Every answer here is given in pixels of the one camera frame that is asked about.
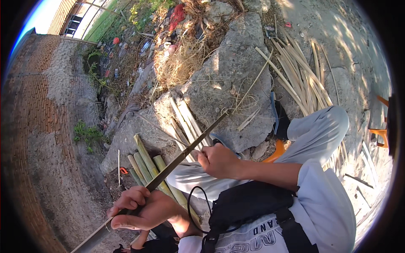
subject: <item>black strap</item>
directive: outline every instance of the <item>black strap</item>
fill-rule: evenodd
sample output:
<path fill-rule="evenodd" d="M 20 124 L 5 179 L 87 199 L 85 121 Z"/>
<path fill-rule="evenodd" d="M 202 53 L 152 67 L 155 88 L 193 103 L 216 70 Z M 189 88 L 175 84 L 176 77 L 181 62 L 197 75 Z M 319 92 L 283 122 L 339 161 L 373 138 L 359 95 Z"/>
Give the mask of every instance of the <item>black strap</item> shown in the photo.
<path fill-rule="evenodd" d="M 275 212 L 276 219 L 283 229 L 281 235 L 289 253 L 319 253 L 316 244 L 312 245 L 300 223 L 295 222 L 294 216 L 287 207 Z"/>

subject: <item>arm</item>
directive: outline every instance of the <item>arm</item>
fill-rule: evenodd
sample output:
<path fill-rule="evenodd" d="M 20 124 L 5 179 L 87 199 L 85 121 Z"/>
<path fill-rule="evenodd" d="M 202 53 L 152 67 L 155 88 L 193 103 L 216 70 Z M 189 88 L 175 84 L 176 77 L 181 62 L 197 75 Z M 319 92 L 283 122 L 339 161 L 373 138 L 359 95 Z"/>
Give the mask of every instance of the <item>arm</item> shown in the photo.
<path fill-rule="evenodd" d="M 131 244 L 131 248 L 133 249 L 142 249 L 143 244 L 146 242 L 146 239 L 148 239 L 149 235 L 149 230 L 142 230 L 141 234 L 138 236 L 138 239 Z"/>
<path fill-rule="evenodd" d="M 206 173 L 216 178 L 257 180 L 297 191 L 298 173 L 302 164 L 263 163 L 238 159 L 222 144 L 203 147 L 198 161 Z"/>
<path fill-rule="evenodd" d="M 134 210 L 138 205 L 144 206 L 138 216 L 116 216 L 120 209 Z M 188 212 L 172 198 L 158 190 L 149 192 L 148 189 L 142 186 L 133 186 L 129 190 L 123 191 L 114 206 L 108 210 L 107 215 L 108 217 L 114 216 L 111 220 L 113 229 L 150 230 L 168 220 L 180 238 L 202 235 L 191 224 Z"/>

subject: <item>person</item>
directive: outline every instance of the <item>person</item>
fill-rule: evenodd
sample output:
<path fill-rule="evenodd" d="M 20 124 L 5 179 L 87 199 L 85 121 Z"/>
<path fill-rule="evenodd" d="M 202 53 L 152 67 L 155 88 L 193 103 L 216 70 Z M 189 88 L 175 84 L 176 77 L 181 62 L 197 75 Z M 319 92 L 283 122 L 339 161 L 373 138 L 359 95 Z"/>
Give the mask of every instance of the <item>person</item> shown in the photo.
<path fill-rule="evenodd" d="M 322 169 L 348 128 L 346 111 L 340 106 L 330 106 L 290 122 L 286 135 L 294 142 L 274 163 L 238 159 L 230 149 L 217 143 L 213 147 L 203 147 L 201 152 L 193 151 L 198 162 L 180 163 L 167 177 L 169 184 L 187 193 L 195 186 L 204 189 L 208 200 L 214 201 L 210 226 L 215 225 L 211 222 L 214 214 L 220 213 L 214 210 L 217 204 L 232 207 L 227 210 L 228 215 L 216 219 L 221 221 L 235 213 L 249 213 L 252 208 L 260 211 L 261 206 L 256 208 L 256 202 L 261 202 L 262 206 L 271 202 L 274 199 L 271 190 L 262 188 L 226 195 L 231 196 L 232 201 L 218 203 L 222 194 L 256 182 L 292 193 L 289 194 L 293 196 L 291 202 L 286 201 L 287 214 L 292 214 L 287 222 L 279 217 L 278 211 L 260 213 L 254 219 L 244 219 L 244 223 L 239 223 L 231 232 L 220 231 L 219 236 L 205 240 L 198 224 L 193 225 L 197 222 L 169 196 L 158 190 L 149 192 L 145 187 L 134 186 L 122 193 L 107 214 L 112 217 L 122 208 L 136 209 L 138 205 L 144 205 L 144 208 L 137 217 L 115 216 L 111 226 L 113 229 L 147 230 L 167 220 L 180 238 L 179 253 L 204 252 L 202 248 L 210 240 L 214 241 L 215 249 L 207 246 L 205 252 L 352 252 L 356 235 L 353 206 L 332 169 Z M 205 198 L 205 193 L 199 190 L 192 194 Z M 294 247 L 295 242 L 306 248 Z"/>
<path fill-rule="evenodd" d="M 124 249 L 120 244 L 113 253 L 175 253 L 179 250 L 176 240 L 173 237 L 166 237 L 146 241 L 149 230 L 141 230 L 138 238 L 130 245 L 129 249 Z"/>

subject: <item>hand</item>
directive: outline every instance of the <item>hand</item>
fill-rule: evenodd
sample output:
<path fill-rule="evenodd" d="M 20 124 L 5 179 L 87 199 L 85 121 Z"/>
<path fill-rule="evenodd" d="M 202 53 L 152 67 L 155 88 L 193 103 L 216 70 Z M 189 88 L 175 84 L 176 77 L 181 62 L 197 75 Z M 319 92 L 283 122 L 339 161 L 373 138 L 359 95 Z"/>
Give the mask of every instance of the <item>hand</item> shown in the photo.
<path fill-rule="evenodd" d="M 213 147 L 202 147 L 197 152 L 198 162 L 204 171 L 218 179 L 239 179 L 241 160 L 227 147 L 217 143 Z"/>
<path fill-rule="evenodd" d="M 144 205 L 138 216 L 115 216 L 121 209 L 135 210 L 138 205 Z M 114 203 L 114 206 L 107 211 L 107 215 L 108 217 L 115 216 L 111 221 L 113 229 L 149 230 L 176 216 L 179 207 L 181 208 L 172 198 L 161 191 L 149 192 L 143 186 L 133 186 L 129 190 L 122 192 L 121 197 Z"/>

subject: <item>light gray pants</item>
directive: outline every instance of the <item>light gray pants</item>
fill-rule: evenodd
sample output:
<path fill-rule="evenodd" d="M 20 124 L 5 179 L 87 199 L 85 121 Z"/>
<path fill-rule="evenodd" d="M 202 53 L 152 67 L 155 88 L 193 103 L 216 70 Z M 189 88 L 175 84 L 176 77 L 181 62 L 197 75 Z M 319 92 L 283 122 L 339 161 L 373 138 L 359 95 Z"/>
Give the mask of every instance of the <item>light gray pants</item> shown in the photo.
<path fill-rule="evenodd" d="M 293 119 L 287 129 L 287 136 L 294 142 L 275 162 L 303 164 L 315 158 L 323 166 L 345 137 L 348 128 L 349 117 L 340 106 L 330 106 L 304 118 Z M 214 201 L 222 191 L 249 180 L 218 179 L 205 173 L 198 162 L 193 162 L 180 163 L 167 177 L 167 181 L 187 193 L 198 185 L 204 189 L 208 200 Z M 205 199 L 199 189 L 193 195 Z"/>

